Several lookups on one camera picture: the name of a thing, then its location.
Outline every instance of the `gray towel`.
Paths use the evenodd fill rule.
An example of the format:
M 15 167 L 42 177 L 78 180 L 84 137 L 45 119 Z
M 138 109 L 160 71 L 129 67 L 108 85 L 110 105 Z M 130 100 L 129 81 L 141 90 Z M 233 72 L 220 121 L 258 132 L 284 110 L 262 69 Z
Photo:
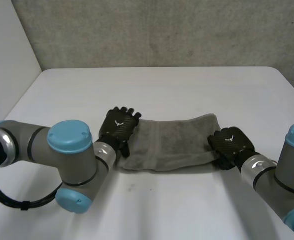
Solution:
M 214 114 L 185 121 L 139 120 L 128 143 L 130 157 L 121 157 L 117 166 L 165 172 L 211 163 L 218 156 L 207 138 L 220 129 Z

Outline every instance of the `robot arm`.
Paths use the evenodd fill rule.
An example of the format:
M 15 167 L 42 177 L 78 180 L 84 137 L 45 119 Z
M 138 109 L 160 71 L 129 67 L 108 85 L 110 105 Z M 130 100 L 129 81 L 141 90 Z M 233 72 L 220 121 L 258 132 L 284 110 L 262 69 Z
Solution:
M 0 167 L 27 161 L 57 168 L 62 185 L 52 194 L 64 209 L 83 214 L 92 205 L 118 151 L 128 148 L 127 141 L 141 117 L 133 112 L 124 107 L 109 111 L 94 144 L 88 125 L 77 120 L 52 128 L 0 122 Z
M 226 170 L 226 166 L 237 166 L 242 178 L 294 231 L 294 125 L 286 136 L 278 165 L 255 152 L 250 140 L 236 127 L 216 132 L 208 141 L 222 157 L 219 167 Z

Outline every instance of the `silver metal ring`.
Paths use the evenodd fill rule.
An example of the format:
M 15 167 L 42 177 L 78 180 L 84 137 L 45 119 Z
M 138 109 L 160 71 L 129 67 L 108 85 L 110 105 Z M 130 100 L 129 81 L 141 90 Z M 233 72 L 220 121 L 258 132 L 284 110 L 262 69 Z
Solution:
M 0 165 L 0 168 L 11 165 L 16 157 L 16 146 L 11 138 L 4 130 L 0 129 L 0 142 L 4 152 L 7 154 L 7 159 Z

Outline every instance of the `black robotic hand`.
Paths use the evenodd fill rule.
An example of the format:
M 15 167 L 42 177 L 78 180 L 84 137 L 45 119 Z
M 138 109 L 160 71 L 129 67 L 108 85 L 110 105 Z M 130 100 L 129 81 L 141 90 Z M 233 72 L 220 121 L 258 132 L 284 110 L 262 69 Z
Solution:
M 124 106 L 121 109 L 115 107 L 107 113 L 107 117 L 99 131 L 99 139 L 114 142 L 113 145 L 116 145 L 124 158 L 130 156 L 128 140 L 142 117 L 139 112 L 133 116 L 134 111 L 134 109 L 130 108 L 128 110 Z
M 221 158 L 215 164 L 222 170 L 237 166 L 239 170 L 244 162 L 258 155 L 249 138 L 237 127 L 224 128 L 208 137 L 208 142 Z

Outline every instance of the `robot wrist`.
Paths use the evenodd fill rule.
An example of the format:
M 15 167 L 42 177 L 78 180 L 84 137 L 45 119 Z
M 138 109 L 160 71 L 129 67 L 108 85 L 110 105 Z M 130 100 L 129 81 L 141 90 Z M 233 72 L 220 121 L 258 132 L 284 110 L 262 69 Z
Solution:
M 237 157 L 235 158 L 235 165 L 241 171 L 242 166 L 244 163 L 251 157 L 259 155 L 258 152 L 252 151 L 252 150 L 242 150 Z

